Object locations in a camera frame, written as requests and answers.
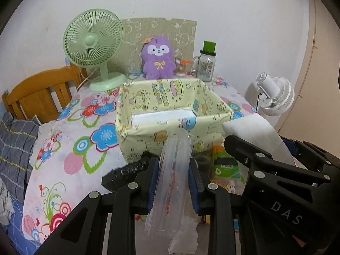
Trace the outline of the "pink wet wipes pack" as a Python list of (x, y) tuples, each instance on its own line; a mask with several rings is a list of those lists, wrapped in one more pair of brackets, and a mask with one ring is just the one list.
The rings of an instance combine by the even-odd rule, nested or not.
[(198, 224), (198, 217), (182, 216), (180, 229), (169, 244), (169, 254), (194, 254), (197, 251)]

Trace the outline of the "toothpick holder with carrot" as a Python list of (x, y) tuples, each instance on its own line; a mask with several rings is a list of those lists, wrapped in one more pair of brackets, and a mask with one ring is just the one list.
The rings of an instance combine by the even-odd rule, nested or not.
[(176, 64), (175, 75), (181, 77), (185, 76), (187, 72), (186, 67), (191, 66), (192, 62), (185, 59), (175, 58), (175, 64)]

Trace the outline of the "purple plush toy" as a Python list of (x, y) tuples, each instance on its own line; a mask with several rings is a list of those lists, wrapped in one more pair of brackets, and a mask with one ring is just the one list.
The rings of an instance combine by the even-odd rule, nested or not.
[(145, 79), (157, 80), (174, 77), (176, 64), (173, 57), (173, 48), (167, 37), (157, 36), (144, 44), (141, 58)]

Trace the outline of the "green orange tissue pack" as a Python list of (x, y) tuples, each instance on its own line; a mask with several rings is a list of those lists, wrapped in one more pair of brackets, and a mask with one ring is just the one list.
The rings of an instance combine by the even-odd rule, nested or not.
[(211, 175), (213, 178), (241, 179), (237, 160), (229, 155), (224, 147), (212, 147), (212, 160)]

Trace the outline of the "green desk fan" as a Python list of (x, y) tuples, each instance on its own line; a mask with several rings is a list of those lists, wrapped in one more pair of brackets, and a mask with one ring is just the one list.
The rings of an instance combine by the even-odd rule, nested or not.
[(93, 92), (118, 88), (127, 81), (121, 72), (109, 72), (108, 61), (123, 40), (123, 25), (109, 10), (89, 9), (77, 15), (63, 35), (63, 50), (69, 61), (82, 68), (97, 67), (100, 75), (89, 85)]

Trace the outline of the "glass jar green lid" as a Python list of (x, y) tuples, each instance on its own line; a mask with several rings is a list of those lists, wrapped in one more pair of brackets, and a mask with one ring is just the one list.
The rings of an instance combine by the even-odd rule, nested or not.
[(195, 77), (203, 82), (210, 82), (213, 78), (215, 67), (215, 42), (204, 41), (203, 49), (198, 57), (192, 60), (191, 70), (195, 73)]

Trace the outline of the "floral tablecloth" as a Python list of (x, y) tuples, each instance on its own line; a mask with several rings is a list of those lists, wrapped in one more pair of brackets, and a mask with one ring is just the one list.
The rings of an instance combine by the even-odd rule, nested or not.
[[(127, 82), (145, 80), (132, 75)], [(255, 112), (223, 78), (204, 83), (233, 110), (232, 120)], [(83, 88), (50, 122), (48, 134), (36, 142), (22, 230), (39, 247), (85, 196), (93, 191), (108, 193), (101, 185), (104, 175), (133, 163), (124, 159), (116, 134), (119, 89), (93, 92)]]

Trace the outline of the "grey plaid pillow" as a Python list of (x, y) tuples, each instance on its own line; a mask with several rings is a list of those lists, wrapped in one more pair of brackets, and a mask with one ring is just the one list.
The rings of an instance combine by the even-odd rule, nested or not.
[(11, 197), (21, 203), (32, 173), (29, 160), (38, 132), (36, 120), (18, 120), (10, 112), (1, 118), (1, 180)]

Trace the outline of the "beige cartoon board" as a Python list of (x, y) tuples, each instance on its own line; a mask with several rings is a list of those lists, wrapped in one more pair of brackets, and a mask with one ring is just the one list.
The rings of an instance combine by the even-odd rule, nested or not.
[(175, 58), (190, 60), (194, 54), (197, 22), (161, 17), (122, 20), (123, 41), (118, 52), (109, 61), (109, 71), (134, 73), (142, 71), (143, 41), (150, 37), (165, 36), (173, 48)]

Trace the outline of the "white cloth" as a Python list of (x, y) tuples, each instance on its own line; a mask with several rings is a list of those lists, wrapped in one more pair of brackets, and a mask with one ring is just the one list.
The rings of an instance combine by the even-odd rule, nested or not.
[(271, 124), (258, 113), (222, 123), (224, 135), (235, 135), (270, 153), (274, 160), (294, 166), (293, 157)]

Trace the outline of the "white standing fan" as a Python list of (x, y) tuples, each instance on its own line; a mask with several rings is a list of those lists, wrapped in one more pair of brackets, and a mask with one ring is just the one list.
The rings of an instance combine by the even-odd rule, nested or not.
[(256, 108), (267, 116), (275, 117), (285, 113), (293, 104), (295, 90), (284, 77), (271, 78), (266, 72), (255, 80), (260, 89)]

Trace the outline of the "yellow cartoon fabric box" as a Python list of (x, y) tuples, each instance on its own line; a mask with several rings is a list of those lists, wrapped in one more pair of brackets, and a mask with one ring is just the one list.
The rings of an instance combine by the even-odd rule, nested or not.
[(121, 85), (116, 110), (116, 134), (127, 162), (145, 151), (159, 155), (177, 129), (194, 137), (197, 153), (222, 143), (222, 124), (233, 110), (200, 79), (158, 79)]

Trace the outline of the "clear plastic packet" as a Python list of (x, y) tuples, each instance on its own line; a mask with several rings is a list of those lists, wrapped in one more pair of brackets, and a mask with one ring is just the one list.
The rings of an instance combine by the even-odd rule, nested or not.
[(178, 128), (165, 141), (159, 161), (153, 207), (147, 216), (145, 230), (152, 236), (172, 238), (181, 227), (188, 194), (188, 170), (193, 138)]

